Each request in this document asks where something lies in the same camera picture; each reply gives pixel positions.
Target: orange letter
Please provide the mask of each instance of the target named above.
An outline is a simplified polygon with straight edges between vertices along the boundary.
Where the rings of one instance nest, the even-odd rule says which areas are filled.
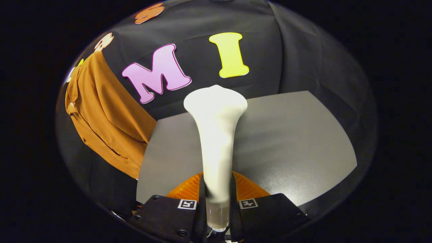
[[[135,23],[139,25],[158,16],[165,9],[164,7],[161,7],[161,5],[162,3],[158,3],[141,11],[135,16]]]

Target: brown fabric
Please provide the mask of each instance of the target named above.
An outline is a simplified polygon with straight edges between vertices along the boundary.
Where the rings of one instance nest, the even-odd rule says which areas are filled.
[[[266,192],[244,175],[235,171],[232,173],[234,174],[235,186],[237,188],[237,201],[270,196],[270,193]],[[185,182],[168,193],[167,197],[198,201],[200,180],[202,175],[203,173],[201,172],[187,179]]]
[[[101,51],[74,69],[65,105],[83,142],[138,179],[156,120],[120,84]]]

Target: orange gripper base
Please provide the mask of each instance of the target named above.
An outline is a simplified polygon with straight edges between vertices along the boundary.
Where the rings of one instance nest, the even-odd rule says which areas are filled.
[[[266,192],[253,181],[246,178],[244,175],[235,171],[233,171],[232,173],[234,174],[237,187],[237,201],[270,196],[270,193]],[[198,201],[200,179],[202,174],[203,173],[201,172],[189,178],[188,180],[180,184],[178,187],[176,187],[174,190],[172,190],[170,193],[168,193],[167,197]]]

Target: pink letter m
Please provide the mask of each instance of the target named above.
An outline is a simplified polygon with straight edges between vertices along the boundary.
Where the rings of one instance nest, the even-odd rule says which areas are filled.
[[[157,49],[153,53],[152,71],[138,63],[132,63],[123,70],[123,77],[129,78],[132,82],[141,96],[140,102],[142,104],[149,103],[155,98],[155,94],[147,91],[145,86],[159,95],[163,94],[162,76],[166,79],[166,89],[169,91],[181,89],[192,82],[191,78],[185,76],[178,65],[174,50],[174,44],[164,45]]]

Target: black cloth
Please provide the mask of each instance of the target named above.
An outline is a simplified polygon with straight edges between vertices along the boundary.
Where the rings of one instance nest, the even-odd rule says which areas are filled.
[[[110,69],[140,103],[140,95],[123,70],[137,62],[151,69],[153,52],[175,44],[176,59],[186,76],[187,87],[155,94],[141,106],[156,120],[186,112],[183,99],[199,88],[219,84],[245,98],[308,90],[336,117],[350,138],[359,166],[324,198],[305,205],[316,210],[328,207],[331,194],[353,189],[372,160],[377,142],[377,114],[372,90],[362,68],[330,34],[313,22],[280,5],[264,0],[169,0],[164,11],[137,25],[135,14],[100,35],[114,39],[103,50]],[[209,37],[223,32],[242,34],[239,41],[243,63],[250,72],[221,78],[218,48]],[[87,58],[94,42],[78,61]],[[60,106],[57,133],[67,166],[84,191],[108,208],[130,207],[136,181],[86,147]]]

